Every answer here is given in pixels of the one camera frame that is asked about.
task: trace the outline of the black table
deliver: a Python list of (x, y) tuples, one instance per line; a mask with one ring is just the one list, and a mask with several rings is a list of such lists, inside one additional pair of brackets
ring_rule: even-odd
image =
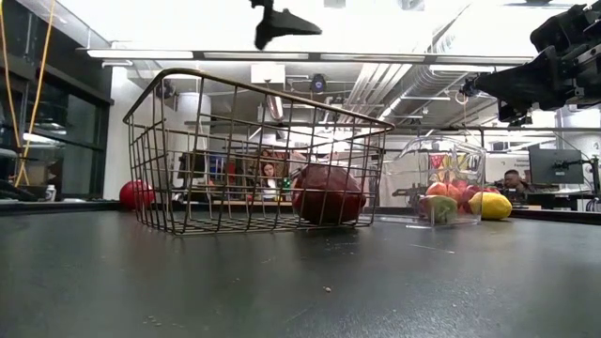
[(594, 225), (174, 238), (114, 211), (0, 223), (0, 337), (601, 336)]

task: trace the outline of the man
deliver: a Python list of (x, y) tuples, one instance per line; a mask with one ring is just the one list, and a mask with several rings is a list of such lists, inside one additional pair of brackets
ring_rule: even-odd
[(520, 193), (529, 192), (531, 190), (530, 185), (519, 176), (519, 172), (515, 169), (505, 172), (503, 188), (515, 189), (516, 192)]

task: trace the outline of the yellow mango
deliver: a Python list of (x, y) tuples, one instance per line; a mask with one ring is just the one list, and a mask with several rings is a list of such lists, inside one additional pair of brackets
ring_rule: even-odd
[(502, 220), (511, 214), (511, 202), (507, 197), (495, 192), (477, 192), (470, 199), (471, 212), (478, 214), (482, 203), (482, 218)]

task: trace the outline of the yellow cable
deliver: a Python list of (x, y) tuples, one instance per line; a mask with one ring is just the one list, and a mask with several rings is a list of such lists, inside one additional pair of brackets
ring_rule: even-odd
[[(50, 35), (53, 31), (53, 18), (54, 18), (54, 5), (56, 4), (56, 0), (52, 0), (52, 4), (50, 6), (50, 16), (48, 18), (48, 30), (46, 31), (46, 40), (44, 41), (44, 51), (41, 56), (41, 65), (39, 67), (39, 82), (38, 82), (38, 91), (36, 92), (36, 100), (34, 101), (34, 110), (31, 113), (31, 122), (29, 123), (29, 133), (31, 134), (34, 130), (34, 123), (36, 121), (36, 113), (38, 112), (39, 105), (39, 97), (41, 95), (41, 87), (43, 85), (44, 79), (44, 70), (46, 68), (46, 56), (48, 55), (48, 45), (50, 44)], [(25, 150), (23, 152), (23, 157), (26, 159), (29, 154), (29, 144), (30, 140), (27, 140), (25, 144)], [(21, 183), (21, 177), (25, 172), (25, 161), (21, 161), (21, 168), (19, 169), (19, 175), (17, 176), (17, 181), (15, 182), (15, 187), (19, 187), (19, 183)]]

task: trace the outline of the woman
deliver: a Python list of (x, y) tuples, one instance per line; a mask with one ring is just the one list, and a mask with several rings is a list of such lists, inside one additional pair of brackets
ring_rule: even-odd
[(271, 163), (264, 163), (261, 168), (261, 187), (271, 188), (263, 190), (263, 200), (274, 200), (278, 194), (279, 182), (275, 177), (275, 167)]

